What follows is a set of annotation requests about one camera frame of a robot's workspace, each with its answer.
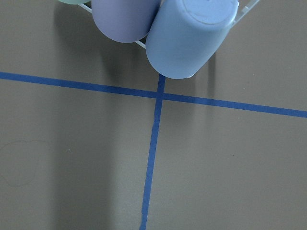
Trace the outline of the blue plastic cup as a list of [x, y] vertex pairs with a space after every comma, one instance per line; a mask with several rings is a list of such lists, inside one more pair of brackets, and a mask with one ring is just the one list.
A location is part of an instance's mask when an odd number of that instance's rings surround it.
[[237, 0], [165, 0], [146, 39], [152, 67], [171, 79], [193, 76], [229, 33]]

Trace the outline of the purple plastic cup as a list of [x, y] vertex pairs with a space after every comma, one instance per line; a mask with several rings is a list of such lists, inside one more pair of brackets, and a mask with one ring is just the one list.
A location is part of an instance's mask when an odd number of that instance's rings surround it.
[[108, 38], [132, 43], [150, 31], [160, 0], [93, 0], [92, 16], [97, 28]]

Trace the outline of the green plastic cup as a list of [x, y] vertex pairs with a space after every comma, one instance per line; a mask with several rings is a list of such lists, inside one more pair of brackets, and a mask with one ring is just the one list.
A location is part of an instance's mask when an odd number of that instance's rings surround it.
[[88, 3], [91, 0], [59, 0], [59, 1], [63, 2], [63, 3], [66, 3], [66, 4], [79, 5], [79, 4]]

